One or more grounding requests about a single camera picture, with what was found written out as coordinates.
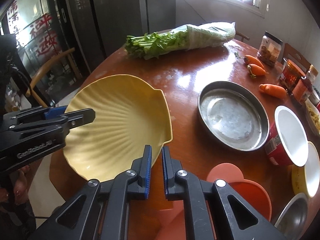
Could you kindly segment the person's left hand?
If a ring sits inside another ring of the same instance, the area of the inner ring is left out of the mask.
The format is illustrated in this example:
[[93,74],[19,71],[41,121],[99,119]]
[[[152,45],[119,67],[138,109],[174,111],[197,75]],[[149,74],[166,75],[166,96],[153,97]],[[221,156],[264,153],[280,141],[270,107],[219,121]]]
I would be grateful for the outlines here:
[[28,182],[25,176],[26,173],[30,171],[30,166],[26,165],[25,167],[20,168],[16,172],[10,175],[10,179],[14,178],[13,184],[13,197],[14,203],[16,205],[24,204],[28,200]]

